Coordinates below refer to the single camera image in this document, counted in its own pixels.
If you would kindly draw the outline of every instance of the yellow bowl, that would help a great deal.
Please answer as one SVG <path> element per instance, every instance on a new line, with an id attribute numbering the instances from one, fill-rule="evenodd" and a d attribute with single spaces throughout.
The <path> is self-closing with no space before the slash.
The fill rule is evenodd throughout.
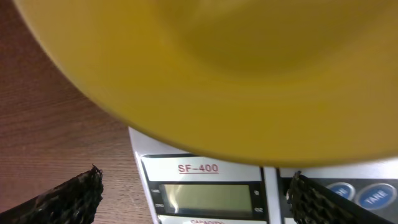
<path id="1" fill-rule="evenodd" d="M 16 0 L 87 96 L 219 159 L 398 155 L 396 0 Z"/>

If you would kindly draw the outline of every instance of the lcd screen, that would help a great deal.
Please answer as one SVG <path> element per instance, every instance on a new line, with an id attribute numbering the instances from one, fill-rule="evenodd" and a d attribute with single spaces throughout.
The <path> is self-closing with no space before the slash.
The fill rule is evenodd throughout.
<path id="1" fill-rule="evenodd" d="M 167 213 L 252 217 L 248 185 L 165 184 L 162 193 Z"/>

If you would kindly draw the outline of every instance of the scale button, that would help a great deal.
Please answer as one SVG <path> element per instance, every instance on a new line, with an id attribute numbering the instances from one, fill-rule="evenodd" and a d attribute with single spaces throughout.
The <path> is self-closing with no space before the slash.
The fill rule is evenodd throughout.
<path id="1" fill-rule="evenodd" d="M 397 189 L 389 184 L 371 184 L 356 196 L 356 203 L 368 210 L 384 208 L 397 198 Z"/>
<path id="2" fill-rule="evenodd" d="M 337 182 L 328 185 L 327 188 L 348 200 L 352 200 L 355 195 L 355 188 L 348 183 Z"/>

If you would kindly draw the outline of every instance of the wood grain surface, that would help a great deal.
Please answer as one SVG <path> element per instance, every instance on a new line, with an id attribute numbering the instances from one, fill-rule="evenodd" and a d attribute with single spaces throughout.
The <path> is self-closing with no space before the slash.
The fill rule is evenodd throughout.
<path id="1" fill-rule="evenodd" d="M 85 98 L 0 0 L 0 212 L 103 169 L 95 223 L 150 223 L 127 127 Z"/>

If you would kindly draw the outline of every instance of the blue button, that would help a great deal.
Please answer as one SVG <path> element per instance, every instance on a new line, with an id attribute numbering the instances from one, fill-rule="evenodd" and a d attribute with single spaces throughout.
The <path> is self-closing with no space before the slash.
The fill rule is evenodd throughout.
<path id="1" fill-rule="evenodd" d="M 368 210 L 384 208 L 397 198 L 397 189 L 389 184 L 372 184 L 356 196 L 356 203 Z"/>
<path id="2" fill-rule="evenodd" d="M 327 188 L 348 200 L 352 200 L 355 195 L 355 188 L 351 184 L 344 182 L 328 185 Z"/>

